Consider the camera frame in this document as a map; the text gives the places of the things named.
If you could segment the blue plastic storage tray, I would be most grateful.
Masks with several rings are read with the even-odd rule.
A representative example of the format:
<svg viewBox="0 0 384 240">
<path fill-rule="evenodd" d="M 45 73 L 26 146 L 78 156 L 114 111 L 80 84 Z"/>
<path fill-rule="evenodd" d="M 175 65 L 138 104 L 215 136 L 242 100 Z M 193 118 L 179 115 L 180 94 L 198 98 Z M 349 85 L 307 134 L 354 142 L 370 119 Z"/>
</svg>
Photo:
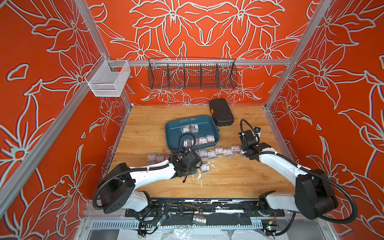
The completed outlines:
<svg viewBox="0 0 384 240">
<path fill-rule="evenodd" d="M 191 124 L 199 125 L 198 133 L 191 132 Z M 199 137 L 206 137 L 207 135 L 214 135 L 216 141 L 214 143 L 200 145 Z M 165 124 L 165 137 L 167 148 L 173 154 L 179 153 L 180 149 L 186 147 L 187 145 L 194 144 L 195 150 L 214 147 L 221 139 L 219 130 L 214 123 L 214 120 L 208 115 L 189 117 L 167 122 Z"/>
</svg>

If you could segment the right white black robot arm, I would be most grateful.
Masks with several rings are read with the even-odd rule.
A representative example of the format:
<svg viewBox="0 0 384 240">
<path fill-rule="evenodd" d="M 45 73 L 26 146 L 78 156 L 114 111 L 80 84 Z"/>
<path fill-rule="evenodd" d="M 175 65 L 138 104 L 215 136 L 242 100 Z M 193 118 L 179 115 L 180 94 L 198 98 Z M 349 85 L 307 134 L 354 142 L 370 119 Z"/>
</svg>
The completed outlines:
<svg viewBox="0 0 384 240">
<path fill-rule="evenodd" d="M 260 195 L 258 209 L 262 215 L 268 216 L 274 210 L 287 210 L 300 213 L 309 220 L 320 218 L 336 224 L 349 224 L 357 218 L 358 206 L 353 197 L 339 184 L 330 180 L 324 171 L 301 166 L 276 152 L 270 145 L 261 142 L 259 128 L 248 125 L 249 130 L 246 131 L 244 124 L 248 124 L 248 121 L 242 119 L 239 138 L 244 156 L 274 169 L 295 188 L 292 194 L 269 191 Z M 332 219 L 326 216 L 339 206 L 335 190 L 342 193 L 351 205 L 351 213 L 344 219 Z"/>
</svg>

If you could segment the twelfth removed paper clip box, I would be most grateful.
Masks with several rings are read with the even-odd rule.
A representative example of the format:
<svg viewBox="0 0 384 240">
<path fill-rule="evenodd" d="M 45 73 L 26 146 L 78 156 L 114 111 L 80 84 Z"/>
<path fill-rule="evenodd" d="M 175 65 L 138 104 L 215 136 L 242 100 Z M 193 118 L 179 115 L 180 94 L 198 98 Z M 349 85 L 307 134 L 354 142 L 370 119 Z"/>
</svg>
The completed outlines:
<svg viewBox="0 0 384 240">
<path fill-rule="evenodd" d="M 149 153 L 147 161 L 150 165 L 155 164 L 157 162 L 157 153 Z"/>
</svg>

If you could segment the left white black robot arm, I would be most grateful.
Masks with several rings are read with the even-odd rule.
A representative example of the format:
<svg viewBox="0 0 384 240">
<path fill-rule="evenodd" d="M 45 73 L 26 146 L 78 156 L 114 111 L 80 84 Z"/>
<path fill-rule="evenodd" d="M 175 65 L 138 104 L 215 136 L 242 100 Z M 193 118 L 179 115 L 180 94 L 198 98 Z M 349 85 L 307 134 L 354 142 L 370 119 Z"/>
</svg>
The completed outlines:
<svg viewBox="0 0 384 240">
<path fill-rule="evenodd" d="M 102 210 L 104 214 L 121 208 L 140 212 L 151 204 L 151 197 L 147 192 L 138 192 L 137 189 L 175 178 L 184 178 L 185 182 L 189 175 L 193 175 L 203 165 L 203 161 L 194 150 L 196 136 L 191 133 L 182 134 L 178 143 L 184 136 L 193 138 L 192 146 L 179 148 L 180 153 L 170 155 L 168 160 L 144 167 L 129 168 L 126 163 L 117 165 L 99 182 L 92 201 L 93 208 Z"/>
</svg>

